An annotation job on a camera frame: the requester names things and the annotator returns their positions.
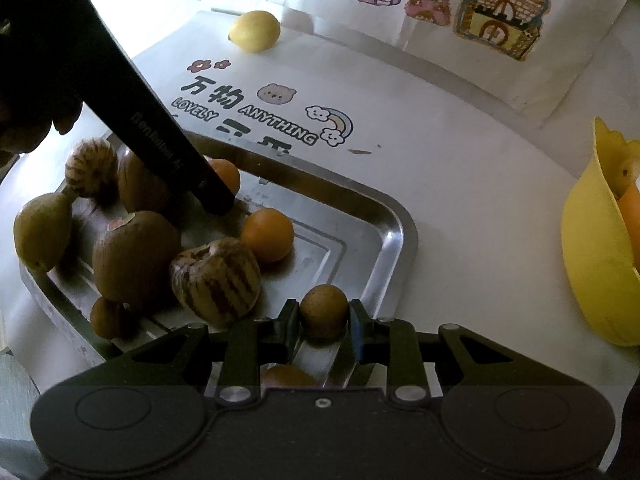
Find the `orange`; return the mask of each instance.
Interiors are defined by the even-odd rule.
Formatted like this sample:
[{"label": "orange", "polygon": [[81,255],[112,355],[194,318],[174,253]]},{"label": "orange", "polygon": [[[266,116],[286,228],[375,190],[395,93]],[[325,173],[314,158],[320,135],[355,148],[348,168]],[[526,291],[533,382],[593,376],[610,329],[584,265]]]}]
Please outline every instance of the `orange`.
[{"label": "orange", "polygon": [[272,264],[283,259],[293,247],[293,224],[277,209],[266,207],[249,216],[242,226],[240,240],[256,259]]},{"label": "orange", "polygon": [[275,365],[262,375],[262,386],[265,388],[313,388],[316,380],[293,365]]},{"label": "orange", "polygon": [[214,158],[209,161],[209,165],[213,168],[220,180],[226,184],[231,193],[235,195],[240,191],[240,172],[238,168],[226,160],[226,158]]},{"label": "orange", "polygon": [[631,240],[636,267],[640,264],[640,191],[635,183],[631,183],[622,198],[618,200],[618,208],[625,221],[626,231]]}]

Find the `striped fruit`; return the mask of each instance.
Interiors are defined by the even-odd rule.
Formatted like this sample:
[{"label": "striped fruit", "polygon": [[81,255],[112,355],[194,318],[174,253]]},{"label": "striped fruit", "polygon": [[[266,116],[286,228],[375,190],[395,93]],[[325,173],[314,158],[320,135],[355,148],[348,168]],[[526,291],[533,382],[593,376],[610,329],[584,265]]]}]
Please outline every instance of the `striped fruit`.
[{"label": "striped fruit", "polygon": [[100,195],[115,182],[118,155],[107,139],[91,137],[82,140],[65,163],[66,185],[83,198]]},{"label": "striped fruit", "polygon": [[258,262],[236,238],[222,238],[178,254],[170,272],[180,304],[217,327],[245,316],[260,293]]}]

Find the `screw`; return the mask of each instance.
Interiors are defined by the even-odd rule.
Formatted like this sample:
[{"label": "screw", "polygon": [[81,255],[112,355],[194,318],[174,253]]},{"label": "screw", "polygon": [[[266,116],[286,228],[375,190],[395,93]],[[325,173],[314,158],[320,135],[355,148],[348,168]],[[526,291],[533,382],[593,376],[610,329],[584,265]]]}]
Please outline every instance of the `screw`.
[{"label": "screw", "polygon": [[220,398],[226,402],[244,402],[251,397],[251,391],[244,386],[225,386],[220,390]]},{"label": "screw", "polygon": [[408,384],[396,388],[394,395],[396,396],[396,399],[404,400],[404,402],[417,402],[418,400],[423,400],[424,397],[427,396],[427,390],[421,386]]},{"label": "screw", "polygon": [[332,405],[329,399],[316,399],[316,408],[328,408]]}]

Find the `orange fruit in bowl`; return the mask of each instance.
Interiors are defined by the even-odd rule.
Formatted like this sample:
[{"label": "orange fruit in bowl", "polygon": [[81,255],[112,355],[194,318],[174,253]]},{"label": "orange fruit in bowl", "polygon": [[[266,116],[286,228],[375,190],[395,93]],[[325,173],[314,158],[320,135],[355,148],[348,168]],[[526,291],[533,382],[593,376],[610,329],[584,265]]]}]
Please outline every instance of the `orange fruit in bowl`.
[{"label": "orange fruit in bowl", "polygon": [[226,158],[213,158],[209,161],[213,171],[217,173],[220,180],[225,183],[231,193],[235,195],[240,191],[240,172],[236,165]]},{"label": "orange fruit in bowl", "polygon": [[626,188],[626,192],[618,200],[618,208],[625,221],[626,232],[631,240],[636,267],[640,264],[640,191],[635,183]]},{"label": "orange fruit in bowl", "polygon": [[240,240],[264,264],[283,259],[293,247],[293,224],[277,209],[266,207],[249,215]]}]

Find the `pear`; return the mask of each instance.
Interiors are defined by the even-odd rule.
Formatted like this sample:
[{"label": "pear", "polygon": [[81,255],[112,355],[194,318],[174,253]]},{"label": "pear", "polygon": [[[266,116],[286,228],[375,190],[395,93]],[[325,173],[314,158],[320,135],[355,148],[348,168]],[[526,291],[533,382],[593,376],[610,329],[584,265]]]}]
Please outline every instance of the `pear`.
[{"label": "pear", "polygon": [[62,193],[29,200],[14,221],[15,252],[35,272],[49,272],[71,238],[71,202]]}]

